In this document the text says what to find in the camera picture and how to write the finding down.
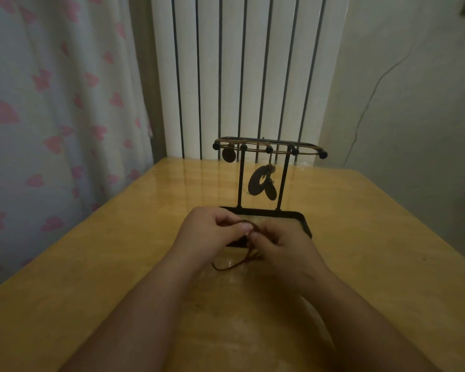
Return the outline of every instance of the forearm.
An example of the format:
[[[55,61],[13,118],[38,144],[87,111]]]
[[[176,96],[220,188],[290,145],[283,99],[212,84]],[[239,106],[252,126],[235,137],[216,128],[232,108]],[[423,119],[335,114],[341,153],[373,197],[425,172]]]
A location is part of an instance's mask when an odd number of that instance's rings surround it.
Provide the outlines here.
[[[164,257],[61,371],[160,370],[181,298],[193,274],[179,257]]]
[[[367,301],[332,273],[305,298],[320,313],[347,370],[439,371]]]

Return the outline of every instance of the white panel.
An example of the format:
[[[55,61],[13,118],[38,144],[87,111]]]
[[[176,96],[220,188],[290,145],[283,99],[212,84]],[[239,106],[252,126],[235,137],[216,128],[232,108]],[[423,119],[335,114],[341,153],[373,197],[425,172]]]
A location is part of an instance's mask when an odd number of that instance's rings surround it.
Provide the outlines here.
[[[195,0],[174,0],[184,157],[200,158]]]
[[[310,96],[301,135],[302,142],[318,143],[349,1],[326,0]],[[298,156],[298,165],[312,165],[313,161],[313,156]]]
[[[221,135],[237,136],[244,0],[222,1]]]
[[[285,141],[298,141],[321,5],[322,0],[299,0],[281,130],[281,139]]]
[[[175,71],[174,26],[171,0],[152,0],[155,45],[159,66],[162,114],[167,155],[181,157],[181,130]]]
[[[296,0],[274,0],[260,137],[277,139]],[[258,162],[268,162],[261,153]]]
[[[257,137],[260,95],[269,18],[269,0],[248,0],[244,47],[241,137]],[[247,153],[248,160],[255,153]]]
[[[217,159],[212,143],[218,137],[219,0],[198,0],[202,156]]]

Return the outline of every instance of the table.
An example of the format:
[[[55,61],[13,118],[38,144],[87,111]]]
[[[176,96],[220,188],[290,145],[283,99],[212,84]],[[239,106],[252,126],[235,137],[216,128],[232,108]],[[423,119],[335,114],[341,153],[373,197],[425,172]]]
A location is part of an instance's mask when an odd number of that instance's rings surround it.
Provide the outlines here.
[[[245,165],[245,182],[254,168]],[[236,164],[164,159],[0,286],[0,371],[59,368],[166,253],[194,206],[236,205],[237,180]],[[275,205],[243,193],[243,206]],[[465,371],[462,256],[352,170],[290,167],[282,208],[305,215],[333,271],[434,363]],[[317,313],[262,261],[201,273],[166,368],[338,370]]]

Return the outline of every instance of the brown necklace cord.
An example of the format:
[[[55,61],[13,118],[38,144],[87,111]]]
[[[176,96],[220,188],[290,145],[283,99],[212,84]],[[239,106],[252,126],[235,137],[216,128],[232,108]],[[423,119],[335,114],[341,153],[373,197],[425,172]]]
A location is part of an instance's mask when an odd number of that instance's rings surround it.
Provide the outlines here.
[[[250,221],[247,221],[246,219],[245,220],[242,220],[240,222],[247,222],[249,223],[250,225],[253,226],[253,229],[252,231],[256,231],[256,232],[259,232],[259,228],[256,224],[254,224],[253,222],[250,222]],[[244,259],[242,259],[240,262],[237,262],[235,263],[234,265],[231,265],[231,266],[228,266],[224,269],[219,269],[217,268],[217,266],[215,266],[215,264],[212,262],[212,266],[215,270],[217,271],[225,271],[225,270],[230,270],[230,269],[234,269],[235,267],[237,266],[240,266],[242,264],[245,264],[245,263],[248,263],[250,261],[254,261],[254,260],[261,260],[262,259],[262,256],[260,255],[260,253],[258,252],[255,252],[254,254],[251,254],[251,252],[253,251],[254,247],[251,246],[248,248],[248,252],[246,253],[246,256],[244,257]]]

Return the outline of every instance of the heart-patterned curtain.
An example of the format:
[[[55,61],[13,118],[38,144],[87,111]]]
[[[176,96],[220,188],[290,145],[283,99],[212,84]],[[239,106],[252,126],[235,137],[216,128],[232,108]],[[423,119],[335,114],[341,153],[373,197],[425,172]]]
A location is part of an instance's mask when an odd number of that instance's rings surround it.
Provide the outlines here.
[[[153,164],[128,0],[0,0],[0,283]]]

